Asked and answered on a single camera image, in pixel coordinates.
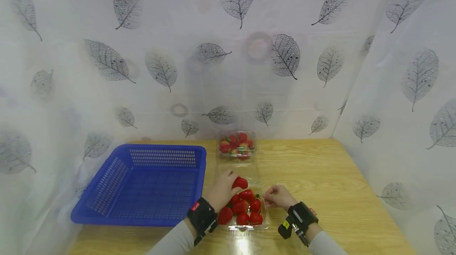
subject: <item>white curtain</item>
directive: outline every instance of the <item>white curtain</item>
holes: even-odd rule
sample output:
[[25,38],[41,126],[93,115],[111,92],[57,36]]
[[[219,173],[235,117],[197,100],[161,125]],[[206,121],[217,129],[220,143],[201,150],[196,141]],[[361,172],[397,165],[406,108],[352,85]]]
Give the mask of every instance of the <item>white curtain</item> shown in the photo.
[[64,254],[117,145],[232,128],[334,135],[417,252],[455,253],[455,3],[0,0],[2,254]]

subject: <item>wooden table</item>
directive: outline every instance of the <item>wooden table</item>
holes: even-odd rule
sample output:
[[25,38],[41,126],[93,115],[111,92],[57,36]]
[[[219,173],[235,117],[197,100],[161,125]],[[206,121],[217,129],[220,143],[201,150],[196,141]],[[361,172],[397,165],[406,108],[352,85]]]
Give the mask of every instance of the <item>wooden table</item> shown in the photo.
[[[207,150],[203,195],[214,181],[215,141],[161,141]],[[264,189],[283,184],[312,207],[320,225],[350,255],[415,254],[342,145],[334,139],[264,140],[259,173]],[[191,252],[199,255],[309,254],[295,234],[282,239],[277,228],[285,212],[270,209],[270,227],[246,235],[218,227]],[[70,255],[144,255],[169,228],[85,225]]]

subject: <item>gray sleeve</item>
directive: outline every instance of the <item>gray sleeve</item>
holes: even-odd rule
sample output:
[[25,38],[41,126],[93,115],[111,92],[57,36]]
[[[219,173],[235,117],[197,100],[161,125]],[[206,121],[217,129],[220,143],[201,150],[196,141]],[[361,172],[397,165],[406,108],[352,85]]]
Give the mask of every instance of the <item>gray sleeve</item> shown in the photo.
[[185,255],[193,249],[195,238],[184,221],[176,225],[146,255]]
[[326,232],[319,232],[309,245],[312,255],[347,255]]

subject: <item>blue plastic basket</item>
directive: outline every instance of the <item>blue plastic basket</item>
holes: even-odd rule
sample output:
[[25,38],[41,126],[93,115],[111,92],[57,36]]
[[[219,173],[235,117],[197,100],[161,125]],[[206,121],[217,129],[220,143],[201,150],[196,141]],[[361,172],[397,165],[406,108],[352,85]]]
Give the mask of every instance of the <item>blue plastic basket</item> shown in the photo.
[[176,226],[200,197],[206,149],[124,144],[114,149],[71,213],[77,224]]

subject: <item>hand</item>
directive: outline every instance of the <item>hand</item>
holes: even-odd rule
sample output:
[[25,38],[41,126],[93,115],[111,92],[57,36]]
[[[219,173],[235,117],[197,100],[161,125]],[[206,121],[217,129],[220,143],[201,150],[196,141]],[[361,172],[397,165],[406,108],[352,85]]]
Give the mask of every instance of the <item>hand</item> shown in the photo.
[[236,180],[237,177],[238,174],[233,170],[223,172],[215,181],[207,194],[207,197],[205,197],[206,201],[211,204],[216,213],[220,212],[236,193],[242,191],[239,187],[231,189],[231,186],[233,186],[234,180]]
[[298,201],[282,185],[274,185],[264,194],[264,203],[266,207],[281,207],[288,212],[288,209],[297,204]]

